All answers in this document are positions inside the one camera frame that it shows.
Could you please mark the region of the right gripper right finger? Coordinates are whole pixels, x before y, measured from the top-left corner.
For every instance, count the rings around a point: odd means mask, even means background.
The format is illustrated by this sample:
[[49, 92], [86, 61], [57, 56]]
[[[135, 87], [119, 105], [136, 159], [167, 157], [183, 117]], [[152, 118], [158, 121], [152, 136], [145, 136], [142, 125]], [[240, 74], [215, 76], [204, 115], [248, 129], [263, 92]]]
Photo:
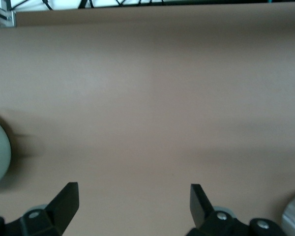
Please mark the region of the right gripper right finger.
[[188, 236], [283, 236], [275, 222], [253, 218], [246, 225], [225, 210], [214, 209], [199, 184], [190, 187], [190, 211], [195, 223]]

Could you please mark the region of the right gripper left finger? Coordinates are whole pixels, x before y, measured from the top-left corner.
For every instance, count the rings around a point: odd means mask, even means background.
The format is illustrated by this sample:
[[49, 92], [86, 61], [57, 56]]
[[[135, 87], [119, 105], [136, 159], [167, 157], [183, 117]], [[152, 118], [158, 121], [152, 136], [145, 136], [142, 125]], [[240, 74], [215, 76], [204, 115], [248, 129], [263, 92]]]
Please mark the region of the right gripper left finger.
[[32, 209], [10, 223], [0, 216], [0, 236], [61, 236], [78, 209], [79, 186], [69, 182], [43, 209]]

